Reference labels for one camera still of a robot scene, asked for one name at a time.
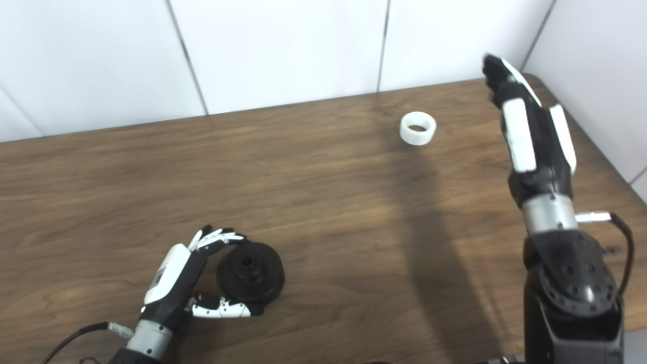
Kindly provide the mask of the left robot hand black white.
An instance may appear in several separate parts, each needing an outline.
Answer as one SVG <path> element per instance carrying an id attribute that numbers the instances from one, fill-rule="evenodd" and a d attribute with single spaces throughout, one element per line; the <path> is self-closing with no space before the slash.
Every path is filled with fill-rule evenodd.
<path id="1" fill-rule="evenodd" d="M 265 308 L 259 303 L 194 294 L 210 256 L 226 246 L 245 242 L 247 237 L 231 228 L 213 230 L 207 225 L 196 232 L 187 246 L 172 246 L 144 296 L 139 319 L 175 332 L 193 317 L 219 320 L 261 316 Z"/>

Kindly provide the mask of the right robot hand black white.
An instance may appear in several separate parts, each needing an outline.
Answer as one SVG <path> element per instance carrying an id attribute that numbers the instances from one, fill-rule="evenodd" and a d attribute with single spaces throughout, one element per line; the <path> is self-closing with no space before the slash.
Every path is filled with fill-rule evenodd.
<path id="1" fill-rule="evenodd" d="M 562 106 L 543 106 L 526 78 L 503 58 L 485 55 L 482 71 L 501 115 L 512 162 L 508 185 L 516 205 L 544 194 L 573 198 L 576 154 Z"/>

